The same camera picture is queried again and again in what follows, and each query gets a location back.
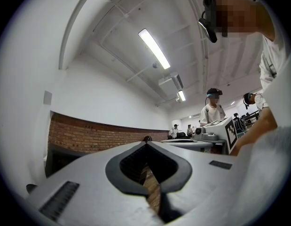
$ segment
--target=black strap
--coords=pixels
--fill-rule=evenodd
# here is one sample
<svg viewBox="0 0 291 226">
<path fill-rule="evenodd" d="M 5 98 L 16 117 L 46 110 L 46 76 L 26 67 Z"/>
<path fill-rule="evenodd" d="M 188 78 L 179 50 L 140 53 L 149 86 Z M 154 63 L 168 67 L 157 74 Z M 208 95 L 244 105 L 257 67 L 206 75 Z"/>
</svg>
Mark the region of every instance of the black strap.
<svg viewBox="0 0 291 226">
<path fill-rule="evenodd" d="M 208 119 L 208 112 L 209 112 L 209 109 L 207 109 L 207 107 L 206 107 L 206 117 L 207 117 L 207 123 L 209 124 L 209 119 Z"/>
</svg>

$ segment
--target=vr headset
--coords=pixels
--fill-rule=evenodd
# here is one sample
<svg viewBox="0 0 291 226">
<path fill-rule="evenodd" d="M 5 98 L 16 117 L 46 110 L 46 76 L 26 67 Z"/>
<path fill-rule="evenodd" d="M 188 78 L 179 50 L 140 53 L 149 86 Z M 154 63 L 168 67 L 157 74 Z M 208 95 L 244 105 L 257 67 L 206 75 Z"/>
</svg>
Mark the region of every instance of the vr headset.
<svg viewBox="0 0 291 226">
<path fill-rule="evenodd" d="M 213 99 L 219 99 L 219 98 L 220 98 L 220 96 L 222 95 L 222 91 L 219 90 L 219 89 L 215 89 L 215 90 L 217 90 L 217 93 L 207 94 L 207 97 L 206 97 L 206 100 L 205 100 L 205 105 L 206 105 L 206 101 L 207 101 L 207 98 L 208 98 L 208 97 L 211 97 L 211 98 L 213 98 Z"/>
<path fill-rule="evenodd" d="M 222 37 L 227 37 L 227 27 L 217 27 L 216 25 L 216 0 L 203 0 L 203 6 L 205 11 L 202 13 L 198 23 L 203 28 L 207 38 L 212 42 L 216 43 L 217 37 L 216 32 L 221 32 Z"/>
<path fill-rule="evenodd" d="M 251 95 L 253 95 L 253 94 L 252 93 L 248 94 L 248 101 L 250 100 Z M 246 103 L 246 101 L 244 100 L 244 96 L 243 96 L 243 103 L 244 103 L 245 108 L 248 109 L 250 105 L 248 103 Z"/>
</svg>

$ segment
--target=black rubber opening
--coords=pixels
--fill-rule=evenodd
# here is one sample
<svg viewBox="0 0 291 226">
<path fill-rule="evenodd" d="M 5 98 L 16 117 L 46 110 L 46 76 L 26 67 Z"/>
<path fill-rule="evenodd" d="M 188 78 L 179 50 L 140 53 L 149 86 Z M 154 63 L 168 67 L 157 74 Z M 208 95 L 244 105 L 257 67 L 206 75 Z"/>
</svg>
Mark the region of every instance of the black rubber opening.
<svg viewBox="0 0 291 226">
<path fill-rule="evenodd" d="M 189 180 L 192 167 L 185 159 L 152 142 L 141 142 L 110 159 L 106 166 L 106 175 L 121 192 L 148 197 L 149 192 L 142 186 L 144 181 L 141 178 L 146 164 L 160 184 L 159 216 L 165 222 L 180 217 L 181 213 L 171 209 L 167 193 L 182 189 Z"/>
</svg>

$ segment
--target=white wall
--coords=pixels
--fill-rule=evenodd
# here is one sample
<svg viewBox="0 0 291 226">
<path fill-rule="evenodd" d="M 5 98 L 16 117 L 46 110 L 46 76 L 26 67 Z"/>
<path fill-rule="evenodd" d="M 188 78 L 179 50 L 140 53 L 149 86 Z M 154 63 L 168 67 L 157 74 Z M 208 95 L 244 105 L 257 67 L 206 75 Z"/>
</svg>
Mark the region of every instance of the white wall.
<svg viewBox="0 0 291 226">
<path fill-rule="evenodd" d="M 224 109 L 230 107 L 233 101 L 240 100 L 245 93 L 259 90 L 261 88 L 260 74 L 252 74 L 230 84 L 230 86 L 223 85 L 218 87 L 223 92 L 223 95 L 220 97 L 220 104 Z M 176 120 L 201 113 L 205 105 L 206 96 L 206 93 L 186 96 L 186 101 L 176 104 L 169 110 L 170 119 Z"/>
<path fill-rule="evenodd" d="M 182 132 L 182 120 L 173 120 L 170 128 L 173 128 L 173 126 L 177 124 L 179 132 Z"/>
<path fill-rule="evenodd" d="M 52 111 L 109 125 L 170 129 L 165 110 L 88 55 L 69 64 L 61 87 L 53 95 Z"/>
<path fill-rule="evenodd" d="M 226 117 L 232 117 L 234 118 L 234 114 L 238 113 L 238 109 L 236 108 L 236 106 L 232 106 L 229 108 L 224 109 L 225 113 L 226 113 Z"/>
<path fill-rule="evenodd" d="M 26 185 L 45 179 L 50 106 L 61 43 L 78 0 L 26 0 L 0 44 L 0 164 L 8 185 L 27 196 Z"/>
<path fill-rule="evenodd" d="M 199 127 L 200 123 L 198 122 L 200 120 L 200 116 L 194 117 L 194 118 L 186 118 L 182 120 L 182 131 L 184 133 L 187 132 L 188 125 L 191 125 L 191 128 L 194 127 Z"/>
</svg>

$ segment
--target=fluorescent light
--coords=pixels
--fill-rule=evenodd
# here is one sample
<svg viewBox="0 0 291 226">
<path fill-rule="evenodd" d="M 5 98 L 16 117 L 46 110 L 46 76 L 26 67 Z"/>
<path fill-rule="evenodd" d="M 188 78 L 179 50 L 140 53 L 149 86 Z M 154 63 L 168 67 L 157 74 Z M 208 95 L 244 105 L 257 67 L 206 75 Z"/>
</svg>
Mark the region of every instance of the fluorescent light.
<svg viewBox="0 0 291 226">
<path fill-rule="evenodd" d="M 150 35 L 150 33 L 146 29 L 143 29 L 140 33 L 138 33 L 138 35 L 140 36 L 140 38 L 142 38 L 142 40 L 154 53 L 154 55 L 157 57 L 163 68 L 168 69 L 170 67 L 170 64 L 168 63 L 165 55 L 163 54 L 162 50 L 160 49 L 156 41 Z"/>
<path fill-rule="evenodd" d="M 186 100 L 185 99 L 185 96 L 184 96 L 184 93 L 183 93 L 183 90 L 180 90 L 179 91 L 179 95 L 180 95 L 182 101 L 185 101 Z"/>
</svg>

